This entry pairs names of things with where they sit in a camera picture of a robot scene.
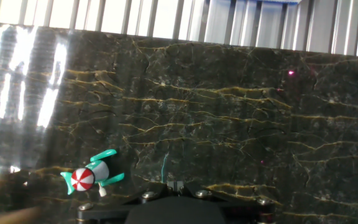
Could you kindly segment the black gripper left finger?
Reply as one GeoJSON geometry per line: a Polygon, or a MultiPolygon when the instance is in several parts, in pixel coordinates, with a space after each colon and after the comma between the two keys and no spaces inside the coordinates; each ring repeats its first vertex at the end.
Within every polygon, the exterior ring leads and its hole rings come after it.
{"type": "Polygon", "coordinates": [[[125,223],[130,211],[138,205],[175,195],[175,182],[151,182],[121,201],[107,205],[85,203],[76,209],[76,224],[125,223]]]}

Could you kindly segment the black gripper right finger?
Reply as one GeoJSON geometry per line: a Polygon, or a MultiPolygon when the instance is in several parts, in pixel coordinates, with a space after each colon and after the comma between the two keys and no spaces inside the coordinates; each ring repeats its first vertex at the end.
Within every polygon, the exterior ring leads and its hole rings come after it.
{"type": "Polygon", "coordinates": [[[202,187],[195,182],[177,187],[177,195],[199,203],[204,219],[220,223],[275,223],[275,203],[269,198],[241,199],[224,192],[202,187]]]}

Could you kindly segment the person's bare hand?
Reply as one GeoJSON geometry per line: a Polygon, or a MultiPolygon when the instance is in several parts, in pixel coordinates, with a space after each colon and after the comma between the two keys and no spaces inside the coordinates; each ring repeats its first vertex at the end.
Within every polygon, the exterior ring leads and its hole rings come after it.
{"type": "MultiPolygon", "coordinates": [[[[0,186],[3,183],[5,183],[5,181],[0,179],[0,186]]],[[[41,210],[40,207],[32,207],[0,214],[0,224],[30,223],[40,215],[41,210]]]]}

